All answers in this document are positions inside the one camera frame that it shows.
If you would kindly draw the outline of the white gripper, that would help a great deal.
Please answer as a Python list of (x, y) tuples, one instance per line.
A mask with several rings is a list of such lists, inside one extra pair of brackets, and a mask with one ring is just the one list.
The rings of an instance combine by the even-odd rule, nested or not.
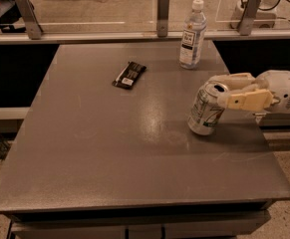
[[(255, 78), (250, 73), (238, 73), (216, 75), (210, 80), (222, 83), (232, 91), (250, 86)], [(217, 103), (231, 110), (259, 112), (266, 109), (276, 114), (290, 114), (290, 71), (266, 71), (256, 77), (256, 83), (261, 90), (220, 94)]]

